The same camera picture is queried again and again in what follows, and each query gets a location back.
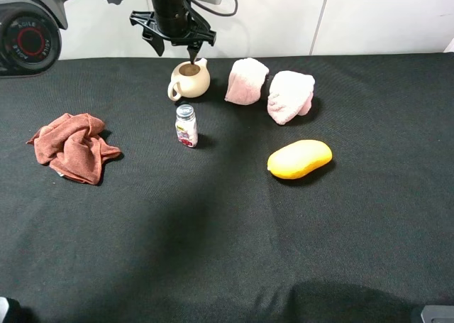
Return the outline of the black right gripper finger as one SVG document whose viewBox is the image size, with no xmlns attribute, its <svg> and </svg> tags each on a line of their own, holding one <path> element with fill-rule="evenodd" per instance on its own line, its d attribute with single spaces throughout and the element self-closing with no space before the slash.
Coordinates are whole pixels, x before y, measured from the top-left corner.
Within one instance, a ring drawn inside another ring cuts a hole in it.
<svg viewBox="0 0 454 323">
<path fill-rule="evenodd" d="M 197 55 L 199 54 L 200 49 L 201 49 L 200 42 L 195 42 L 195 43 L 188 45 L 187 51 L 189 53 L 189 61 L 192 65 L 196 61 L 196 58 L 197 58 Z"/>
</svg>

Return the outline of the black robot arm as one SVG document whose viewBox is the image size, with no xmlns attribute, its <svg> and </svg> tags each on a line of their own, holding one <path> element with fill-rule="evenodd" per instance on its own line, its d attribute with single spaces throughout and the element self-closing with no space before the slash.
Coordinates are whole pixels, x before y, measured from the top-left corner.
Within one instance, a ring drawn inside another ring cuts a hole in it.
<svg viewBox="0 0 454 323">
<path fill-rule="evenodd" d="M 1 76 L 39 75 L 60 57 L 60 32 L 68 23 L 68 0 L 1 0 Z M 106 0 L 119 5 L 123 0 Z M 194 60 L 204 43 L 213 45 L 216 32 L 192 5 L 199 0 L 152 0 L 153 11 L 134 11 L 131 25 L 142 27 L 142 38 L 158 55 L 165 42 L 185 46 Z"/>
</svg>

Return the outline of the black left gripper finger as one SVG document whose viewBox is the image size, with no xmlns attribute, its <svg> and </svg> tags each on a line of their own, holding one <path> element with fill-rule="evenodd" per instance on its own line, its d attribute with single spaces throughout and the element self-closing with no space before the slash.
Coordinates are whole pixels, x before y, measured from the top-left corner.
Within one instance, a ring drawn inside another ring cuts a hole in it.
<svg viewBox="0 0 454 323">
<path fill-rule="evenodd" d="M 152 46 L 159 57 L 162 57 L 165 51 L 164 40 L 156 35 L 151 35 L 147 37 L 147 42 Z"/>
</svg>

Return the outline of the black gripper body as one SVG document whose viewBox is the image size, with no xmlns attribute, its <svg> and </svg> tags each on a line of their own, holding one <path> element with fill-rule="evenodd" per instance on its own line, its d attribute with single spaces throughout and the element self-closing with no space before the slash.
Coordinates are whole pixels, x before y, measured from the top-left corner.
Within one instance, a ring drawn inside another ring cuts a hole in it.
<svg viewBox="0 0 454 323">
<path fill-rule="evenodd" d="M 173 46 L 187 46 L 200 42 L 214 45 L 216 32 L 196 11 L 190 8 L 189 0 L 151 0 L 152 11 L 133 11 L 131 25 L 142 27 L 142 38 L 156 35 Z"/>
</svg>

